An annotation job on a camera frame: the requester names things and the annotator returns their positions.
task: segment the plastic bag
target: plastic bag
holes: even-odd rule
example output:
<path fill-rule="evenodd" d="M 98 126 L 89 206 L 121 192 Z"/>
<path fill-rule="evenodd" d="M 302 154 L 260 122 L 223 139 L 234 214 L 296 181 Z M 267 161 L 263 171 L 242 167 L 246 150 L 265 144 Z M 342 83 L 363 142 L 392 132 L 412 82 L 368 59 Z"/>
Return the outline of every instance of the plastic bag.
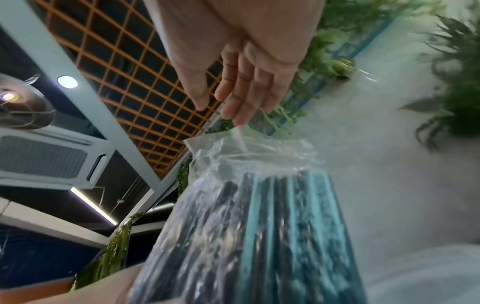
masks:
<path fill-rule="evenodd" d="M 365 303 L 313 146 L 235 128 L 186 141 L 194 162 L 129 303 Z"/>

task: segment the blue wall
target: blue wall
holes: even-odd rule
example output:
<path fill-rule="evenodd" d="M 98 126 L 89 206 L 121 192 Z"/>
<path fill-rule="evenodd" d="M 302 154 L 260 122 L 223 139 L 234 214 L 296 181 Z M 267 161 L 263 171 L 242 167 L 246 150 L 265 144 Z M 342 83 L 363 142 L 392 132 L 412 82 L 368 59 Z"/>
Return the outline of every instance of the blue wall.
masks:
<path fill-rule="evenodd" d="M 0 224 L 0 288 L 20 287 L 74 276 L 99 252 L 80 245 Z"/>

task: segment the hand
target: hand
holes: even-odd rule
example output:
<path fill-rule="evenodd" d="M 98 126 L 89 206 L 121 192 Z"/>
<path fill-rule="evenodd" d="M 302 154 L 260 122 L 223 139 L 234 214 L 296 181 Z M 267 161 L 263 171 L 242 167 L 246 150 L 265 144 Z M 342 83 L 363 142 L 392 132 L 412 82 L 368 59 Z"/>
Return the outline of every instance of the hand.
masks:
<path fill-rule="evenodd" d="M 247 124 L 273 111 L 305 57 L 325 0 L 145 0 L 168 57 L 198 110 L 209 102 L 207 69 L 223 57 L 215 97 L 221 115 Z"/>

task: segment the orange lattice ceiling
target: orange lattice ceiling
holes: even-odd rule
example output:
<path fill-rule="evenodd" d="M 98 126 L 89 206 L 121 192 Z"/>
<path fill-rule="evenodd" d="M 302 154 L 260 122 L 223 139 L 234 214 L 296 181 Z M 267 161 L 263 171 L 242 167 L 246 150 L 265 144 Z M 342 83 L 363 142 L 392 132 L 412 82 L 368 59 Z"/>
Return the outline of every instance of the orange lattice ceiling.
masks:
<path fill-rule="evenodd" d="M 143 0 L 32 0 L 35 10 L 159 177 L 220 106 L 198 112 L 185 94 Z M 212 100 L 222 64 L 207 79 Z"/>

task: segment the wall-mounted fan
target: wall-mounted fan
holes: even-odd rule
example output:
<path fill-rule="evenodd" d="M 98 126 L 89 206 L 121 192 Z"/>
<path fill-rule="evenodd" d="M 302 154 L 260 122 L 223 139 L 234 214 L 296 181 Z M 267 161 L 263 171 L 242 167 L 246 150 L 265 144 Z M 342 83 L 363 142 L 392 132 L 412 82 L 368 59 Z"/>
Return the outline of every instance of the wall-mounted fan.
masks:
<path fill-rule="evenodd" d="M 35 75 L 23 81 L 0 73 L 0 126 L 12 129 L 40 129 L 52 123 L 55 108 L 31 84 Z"/>

